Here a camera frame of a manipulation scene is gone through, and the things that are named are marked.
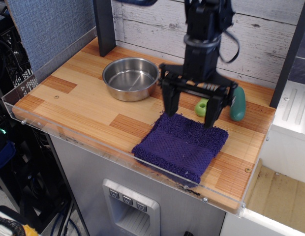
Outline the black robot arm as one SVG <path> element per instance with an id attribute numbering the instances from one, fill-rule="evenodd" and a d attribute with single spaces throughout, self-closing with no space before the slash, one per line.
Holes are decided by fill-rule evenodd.
<path id="1" fill-rule="evenodd" d="M 207 98 L 204 128 L 209 129 L 222 109 L 233 104 L 238 86 L 216 70 L 221 35 L 232 25 L 234 11 L 229 0 L 184 3 L 187 22 L 184 63 L 159 66 L 164 110 L 170 117 L 177 112 L 181 92 Z"/>

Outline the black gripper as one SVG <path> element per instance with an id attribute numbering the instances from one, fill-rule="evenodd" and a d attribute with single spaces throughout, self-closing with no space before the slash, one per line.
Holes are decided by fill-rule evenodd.
<path id="1" fill-rule="evenodd" d="M 212 128 L 226 106 L 234 103 L 234 91 L 238 84 L 220 75 L 217 61 L 220 57 L 221 37 L 200 41 L 186 36 L 185 59 L 182 65 L 164 64 L 159 68 L 159 84 L 162 88 L 165 113 L 173 116 L 178 110 L 180 93 L 185 92 L 208 98 L 204 128 Z M 219 87 L 209 91 L 198 87 L 201 83 Z"/>

